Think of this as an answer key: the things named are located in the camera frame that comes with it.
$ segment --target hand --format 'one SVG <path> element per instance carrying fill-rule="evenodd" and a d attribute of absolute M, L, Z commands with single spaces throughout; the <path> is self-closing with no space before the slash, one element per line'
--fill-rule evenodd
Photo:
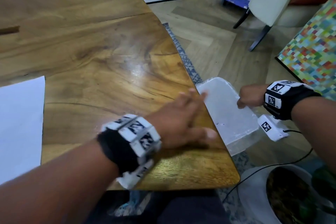
<path fill-rule="evenodd" d="M 162 148 L 177 148 L 191 142 L 206 144 L 217 137 L 210 128 L 192 127 L 207 94 L 199 95 L 195 89 L 179 96 L 161 109 L 144 117 L 161 136 Z"/>
<path fill-rule="evenodd" d="M 264 103 L 264 96 L 266 89 L 269 84 L 251 84 L 243 86 L 240 89 L 239 96 L 240 99 L 237 101 L 237 106 L 239 109 L 243 109 L 245 106 L 256 107 L 262 106 Z"/>

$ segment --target wooden table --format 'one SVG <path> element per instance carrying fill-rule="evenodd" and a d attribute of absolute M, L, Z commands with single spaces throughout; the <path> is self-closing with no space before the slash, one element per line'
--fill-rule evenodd
<path fill-rule="evenodd" d="M 0 7 L 0 29 L 20 26 L 0 35 L 0 86 L 46 77 L 42 163 L 118 116 L 143 116 L 194 87 L 143 0 L 0 0 Z M 215 129 L 205 106 L 195 124 Z M 240 179 L 220 138 L 209 149 L 157 159 L 137 189 L 217 188 Z"/>

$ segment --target soil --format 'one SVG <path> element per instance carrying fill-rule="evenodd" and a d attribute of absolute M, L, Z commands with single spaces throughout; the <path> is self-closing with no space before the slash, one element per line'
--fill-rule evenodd
<path fill-rule="evenodd" d="M 294 172 L 277 167 L 266 183 L 268 201 L 282 224 L 311 224 L 316 216 L 310 187 Z"/>

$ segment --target white paper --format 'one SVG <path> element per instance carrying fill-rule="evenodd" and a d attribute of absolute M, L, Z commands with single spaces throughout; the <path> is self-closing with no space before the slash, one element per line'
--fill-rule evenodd
<path fill-rule="evenodd" d="M 44 76 L 0 87 L 0 184 L 41 164 Z"/>

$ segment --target white flower pot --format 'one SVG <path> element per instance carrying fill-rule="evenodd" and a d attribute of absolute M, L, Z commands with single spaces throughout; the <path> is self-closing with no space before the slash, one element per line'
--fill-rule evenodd
<path fill-rule="evenodd" d="M 273 209 L 268 201 L 266 193 L 266 182 L 270 172 L 277 168 L 267 167 L 248 178 L 246 181 L 238 186 L 238 195 L 245 209 L 245 213 L 251 217 L 261 221 L 264 224 L 281 224 L 279 219 L 276 217 Z M 290 171 L 293 171 L 298 177 L 300 177 L 304 182 L 306 182 L 310 187 L 312 187 L 311 179 L 312 176 L 304 169 L 297 167 L 295 165 L 285 165 L 281 166 Z M 241 175 L 241 180 L 245 179 L 253 172 L 257 171 L 262 167 L 254 167 L 246 170 Z M 333 204 L 325 198 L 322 198 L 314 189 L 312 189 L 314 197 L 322 204 L 333 207 Z M 315 220 L 316 224 L 331 224 L 335 223 L 335 216 L 318 211 L 317 218 Z"/>

